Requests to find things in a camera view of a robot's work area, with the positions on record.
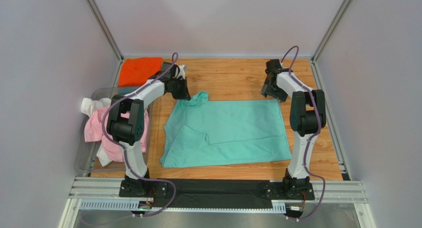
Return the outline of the mint green t-shirt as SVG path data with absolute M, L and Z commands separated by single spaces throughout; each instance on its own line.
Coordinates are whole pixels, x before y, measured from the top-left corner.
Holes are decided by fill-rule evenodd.
M 165 126 L 164 168 L 285 161 L 292 155 L 278 100 L 176 102 Z

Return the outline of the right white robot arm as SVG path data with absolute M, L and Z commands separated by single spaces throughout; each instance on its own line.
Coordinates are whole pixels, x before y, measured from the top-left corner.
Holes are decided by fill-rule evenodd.
M 272 200 L 313 200 L 309 163 L 317 137 L 326 125 L 325 93 L 304 84 L 278 59 L 266 62 L 265 73 L 261 94 L 281 102 L 291 98 L 289 121 L 295 134 L 292 158 L 284 178 L 281 182 L 262 184 L 266 197 Z

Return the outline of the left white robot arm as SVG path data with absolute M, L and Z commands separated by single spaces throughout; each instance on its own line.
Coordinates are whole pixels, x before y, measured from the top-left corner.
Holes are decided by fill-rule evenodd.
M 105 114 L 106 138 L 118 145 L 125 163 L 125 177 L 120 185 L 120 197 L 147 197 L 157 185 L 168 182 L 151 179 L 141 148 L 141 138 L 146 133 L 145 110 L 159 97 L 170 93 L 176 100 L 190 100 L 186 79 L 186 65 L 165 62 L 162 70 L 150 77 L 135 91 L 115 95 Z

